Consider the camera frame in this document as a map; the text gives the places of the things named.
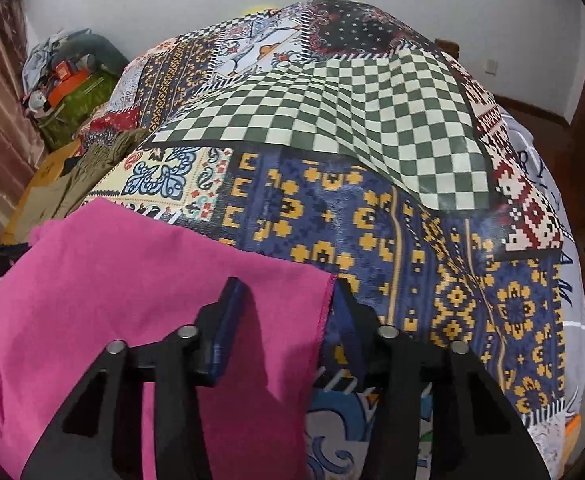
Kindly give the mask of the yellow foam tube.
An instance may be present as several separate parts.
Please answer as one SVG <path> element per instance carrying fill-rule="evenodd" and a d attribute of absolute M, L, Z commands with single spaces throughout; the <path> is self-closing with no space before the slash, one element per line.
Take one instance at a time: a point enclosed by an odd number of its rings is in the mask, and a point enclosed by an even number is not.
<path fill-rule="evenodd" d="M 272 13 L 277 11 L 277 6 L 252 6 L 244 12 L 244 15 L 257 14 L 257 13 Z"/>

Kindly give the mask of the wooden lap desk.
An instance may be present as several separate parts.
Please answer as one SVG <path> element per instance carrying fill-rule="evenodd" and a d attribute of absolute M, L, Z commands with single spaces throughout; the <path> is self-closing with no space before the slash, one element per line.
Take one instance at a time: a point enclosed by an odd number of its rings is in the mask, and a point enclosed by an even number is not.
<path fill-rule="evenodd" d="M 44 159 L 44 162 L 42 162 L 40 168 L 36 170 L 33 178 L 30 180 L 29 184 L 21 195 L 16 209 L 12 213 L 9 222 L 4 229 L 4 233 L 1 237 L 1 243 L 3 245 L 17 244 L 15 239 L 17 223 L 21 217 L 24 207 L 27 205 L 32 188 L 50 185 L 51 183 L 55 182 L 60 177 L 62 170 L 64 169 L 65 161 L 73 156 L 76 156 L 76 154 L 79 153 L 80 146 L 81 141 L 76 139 L 46 156 L 46 159 Z"/>

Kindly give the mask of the orange box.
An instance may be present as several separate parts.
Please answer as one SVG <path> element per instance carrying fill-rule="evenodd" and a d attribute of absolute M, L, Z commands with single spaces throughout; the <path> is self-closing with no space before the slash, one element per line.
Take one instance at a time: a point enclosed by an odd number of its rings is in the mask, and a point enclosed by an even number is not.
<path fill-rule="evenodd" d="M 80 70 L 75 74 L 71 75 L 64 81 L 61 81 L 47 97 L 47 101 L 51 107 L 56 107 L 65 96 L 78 89 L 84 81 L 90 78 L 91 73 L 88 70 Z"/>

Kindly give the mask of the red patterned cloth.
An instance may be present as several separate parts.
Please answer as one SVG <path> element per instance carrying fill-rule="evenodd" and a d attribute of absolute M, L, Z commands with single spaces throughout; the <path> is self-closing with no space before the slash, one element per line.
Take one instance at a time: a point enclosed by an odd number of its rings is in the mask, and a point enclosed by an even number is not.
<path fill-rule="evenodd" d="M 140 107 L 133 106 L 126 110 L 105 112 L 91 120 L 90 125 L 81 135 L 81 144 L 84 151 L 93 145 L 111 148 L 120 133 L 133 130 L 140 121 Z"/>

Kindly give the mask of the white wall socket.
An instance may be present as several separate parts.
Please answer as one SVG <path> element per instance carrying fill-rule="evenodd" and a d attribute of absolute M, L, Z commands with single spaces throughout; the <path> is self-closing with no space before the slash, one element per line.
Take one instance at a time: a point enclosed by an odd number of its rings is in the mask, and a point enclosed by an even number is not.
<path fill-rule="evenodd" d="M 489 60 L 486 62 L 485 72 L 489 75 L 495 76 L 498 73 L 498 68 L 499 68 L 498 61 L 489 58 Z"/>

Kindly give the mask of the green storage bag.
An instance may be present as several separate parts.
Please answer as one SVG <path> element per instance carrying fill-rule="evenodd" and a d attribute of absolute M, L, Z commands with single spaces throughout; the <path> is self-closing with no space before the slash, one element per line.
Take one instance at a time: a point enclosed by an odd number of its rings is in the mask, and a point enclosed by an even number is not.
<path fill-rule="evenodd" d="M 107 103 L 118 78 L 97 72 L 87 77 L 52 112 L 36 123 L 46 146 L 53 152 L 69 144 L 97 107 Z"/>

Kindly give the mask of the grey neck pillow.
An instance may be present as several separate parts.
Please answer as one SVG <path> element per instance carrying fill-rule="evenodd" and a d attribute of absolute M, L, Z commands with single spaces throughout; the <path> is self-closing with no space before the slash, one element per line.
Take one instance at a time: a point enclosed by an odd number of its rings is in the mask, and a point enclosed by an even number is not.
<path fill-rule="evenodd" d="M 87 58 L 91 72 L 105 70 L 114 76 L 121 76 L 129 60 L 105 37 L 96 34 L 73 36 L 57 50 L 50 60 L 50 68 L 61 62 L 73 64 Z"/>

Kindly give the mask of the patchwork patterned bed cover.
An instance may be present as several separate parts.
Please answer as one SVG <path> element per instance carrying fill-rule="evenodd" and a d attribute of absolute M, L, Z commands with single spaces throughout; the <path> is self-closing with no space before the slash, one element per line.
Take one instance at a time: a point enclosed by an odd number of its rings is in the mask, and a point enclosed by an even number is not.
<path fill-rule="evenodd" d="M 148 136 L 93 197 L 465 342 L 562 475 L 585 388 L 575 239 L 532 134 L 451 55 L 375 6 L 312 0 L 158 44 L 91 120 L 133 106 Z"/>

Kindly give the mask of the olive green folded garment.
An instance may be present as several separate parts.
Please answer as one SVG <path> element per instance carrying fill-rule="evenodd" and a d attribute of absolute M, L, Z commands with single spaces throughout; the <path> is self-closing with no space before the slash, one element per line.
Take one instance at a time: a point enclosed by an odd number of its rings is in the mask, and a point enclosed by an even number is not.
<path fill-rule="evenodd" d="M 109 148 L 92 145 L 68 174 L 48 185 L 31 188 L 12 234 L 14 242 L 25 243 L 37 226 L 48 220 L 65 219 L 77 210 L 94 186 L 130 155 L 146 136 L 148 131 L 145 128 L 118 133 Z"/>

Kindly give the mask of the pink pants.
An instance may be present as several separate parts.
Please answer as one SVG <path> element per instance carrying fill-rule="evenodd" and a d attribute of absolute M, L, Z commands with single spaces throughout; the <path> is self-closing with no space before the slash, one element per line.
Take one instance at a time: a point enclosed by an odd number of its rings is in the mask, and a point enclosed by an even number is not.
<path fill-rule="evenodd" d="M 194 322 L 228 278 L 248 286 L 230 361 L 199 395 L 218 479 L 303 479 L 305 417 L 335 280 L 99 198 L 35 230 L 0 279 L 0 464 L 18 478 L 110 341 Z"/>

